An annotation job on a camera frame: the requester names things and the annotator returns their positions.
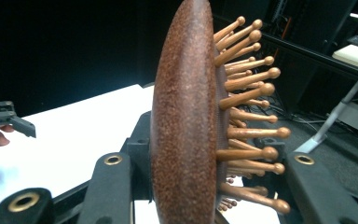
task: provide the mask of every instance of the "black mechanical part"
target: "black mechanical part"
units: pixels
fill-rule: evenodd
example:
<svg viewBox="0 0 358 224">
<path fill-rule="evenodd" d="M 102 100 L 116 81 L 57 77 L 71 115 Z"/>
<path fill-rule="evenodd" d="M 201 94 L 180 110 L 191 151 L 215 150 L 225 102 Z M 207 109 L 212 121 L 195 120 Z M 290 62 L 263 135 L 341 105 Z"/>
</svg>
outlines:
<svg viewBox="0 0 358 224">
<path fill-rule="evenodd" d="M 358 203 L 321 162 L 310 154 L 292 152 L 284 166 L 287 189 L 280 197 L 292 206 L 287 223 L 358 223 Z"/>
<path fill-rule="evenodd" d="M 132 167 L 132 197 L 133 200 L 153 200 L 153 189 L 150 173 L 150 116 L 144 113 L 127 139 L 120 152 L 131 157 Z"/>
<path fill-rule="evenodd" d="M 11 124 L 17 132 L 36 138 L 36 130 L 33 123 L 17 117 L 11 101 L 3 101 L 0 102 L 0 126 L 8 124 Z"/>
<path fill-rule="evenodd" d="M 46 189 L 24 189 L 0 203 L 0 224 L 50 224 L 53 202 Z"/>
<path fill-rule="evenodd" d="M 77 223 L 133 223 L 133 215 L 130 156 L 106 154 L 95 165 Z"/>
</svg>

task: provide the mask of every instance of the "screw hole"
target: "screw hole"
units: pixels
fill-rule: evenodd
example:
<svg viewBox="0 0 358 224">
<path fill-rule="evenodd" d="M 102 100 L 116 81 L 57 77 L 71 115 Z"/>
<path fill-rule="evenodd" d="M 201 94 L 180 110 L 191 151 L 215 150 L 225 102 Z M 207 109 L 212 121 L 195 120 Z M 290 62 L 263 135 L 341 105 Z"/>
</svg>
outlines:
<svg viewBox="0 0 358 224">
<path fill-rule="evenodd" d="M 315 160 L 313 158 L 304 155 L 295 156 L 295 159 L 296 161 L 306 165 L 312 165 L 315 163 Z"/>
<path fill-rule="evenodd" d="M 120 163 L 122 160 L 123 160 L 122 157 L 120 157 L 120 156 L 118 156 L 118 155 L 115 155 L 115 156 L 107 157 L 107 158 L 104 160 L 104 163 L 105 163 L 106 165 L 116 165 L 116 164 Z"/>
<path fill-rule="evenodd" d="M 38 201 L 39 195 L 37 193 L 24 193 L 11 201 L 11 203 L 8 205 L 8 210 L 13 213 L 21 212 L 34 206 Z"/>
</svg>

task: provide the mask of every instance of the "brown textured disc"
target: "brown textured disc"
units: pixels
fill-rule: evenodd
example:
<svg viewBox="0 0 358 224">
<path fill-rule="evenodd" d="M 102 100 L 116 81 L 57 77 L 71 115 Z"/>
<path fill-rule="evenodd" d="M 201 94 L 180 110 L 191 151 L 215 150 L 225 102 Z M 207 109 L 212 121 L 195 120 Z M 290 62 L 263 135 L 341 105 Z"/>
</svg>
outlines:
<svg viewBox="0 0 358 224">
<path fill-rule="evenodd" d="M 151 168 L 160 223 L 213 223 L 213 51 L 209 2 L 185 0 L 161 52 L 152 108 Z"/>
</svg>

